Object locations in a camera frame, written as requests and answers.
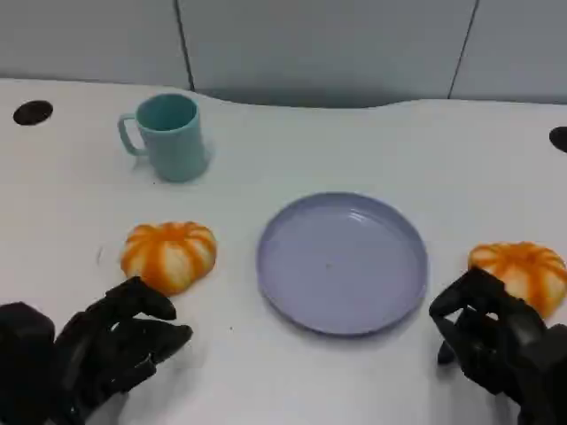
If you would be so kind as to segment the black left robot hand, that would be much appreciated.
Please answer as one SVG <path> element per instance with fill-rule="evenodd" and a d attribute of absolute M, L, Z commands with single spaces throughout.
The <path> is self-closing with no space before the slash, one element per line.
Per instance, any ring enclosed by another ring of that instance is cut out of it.
<path fill-rule="evenodd" d="M 112 396 L 154 376 L 191 339 L 173 303 L 138 276 L 108 290 L 63 327 L 50 367 L 55 424 L 83 424 Z"/>

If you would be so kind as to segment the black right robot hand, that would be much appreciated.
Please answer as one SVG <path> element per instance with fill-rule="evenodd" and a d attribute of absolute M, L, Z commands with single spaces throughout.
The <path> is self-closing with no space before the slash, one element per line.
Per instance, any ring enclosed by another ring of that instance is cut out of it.
<path fill-rule="evenodd" d="M 431 303 L 444 341 L 439 365 L 463 374 L 520 407 L 520 424 L 566 422 L 566 327 L 547 327 L 537 311 L 504 283 L 473 267 Z"/>

